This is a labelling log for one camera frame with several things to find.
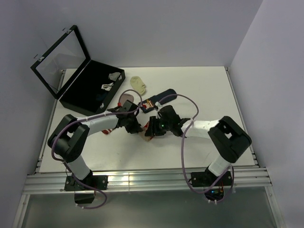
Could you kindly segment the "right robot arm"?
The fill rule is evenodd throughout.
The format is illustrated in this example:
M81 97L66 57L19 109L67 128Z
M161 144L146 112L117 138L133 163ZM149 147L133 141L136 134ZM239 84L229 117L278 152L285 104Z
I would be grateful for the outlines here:
M252 144L250 136L229 116L213 121L180 118L171 105L164 106L157 116L150 117L145 136L153 138L167 132L181 138L211 139L219 156L207 168L205 176L210 185L218 184L222 173Z

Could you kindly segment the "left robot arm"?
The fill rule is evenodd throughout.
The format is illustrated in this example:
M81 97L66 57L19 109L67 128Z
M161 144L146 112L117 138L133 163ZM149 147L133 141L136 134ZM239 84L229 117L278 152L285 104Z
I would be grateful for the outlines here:
M127 100L122 106L101 114L76 118L65 115L48 139L53 159L62 161L76 177L76 185L86 190L94 186L93 172L86 165L81 153L88 136L110 129L123 127L130 134L142 131L136 115L138 105Z

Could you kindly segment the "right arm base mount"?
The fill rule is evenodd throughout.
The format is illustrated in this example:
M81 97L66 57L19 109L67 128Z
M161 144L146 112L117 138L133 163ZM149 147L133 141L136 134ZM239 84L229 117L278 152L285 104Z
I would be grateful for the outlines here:
M188 183L194 187L208 188L217 179L211 172L207 170L201 172L192 172ZM234 172L226 171L225 174L216 182L214 189L210 189L204 195L208 202L218 203L223 200L233 190Z

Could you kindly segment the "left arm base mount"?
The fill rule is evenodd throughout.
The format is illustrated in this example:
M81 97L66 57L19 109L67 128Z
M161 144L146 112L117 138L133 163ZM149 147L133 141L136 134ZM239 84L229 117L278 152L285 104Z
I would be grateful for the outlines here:
M107 195L104 190L107 189L108 176L107 175L93 175L89 179L89 184L82 183L73 175L66 177L64 191L74 192L74 202L77 207L81 209L97 209L102 207L107 202ZM97 206L89 206L93 203L97 193L104 196L104 201Z

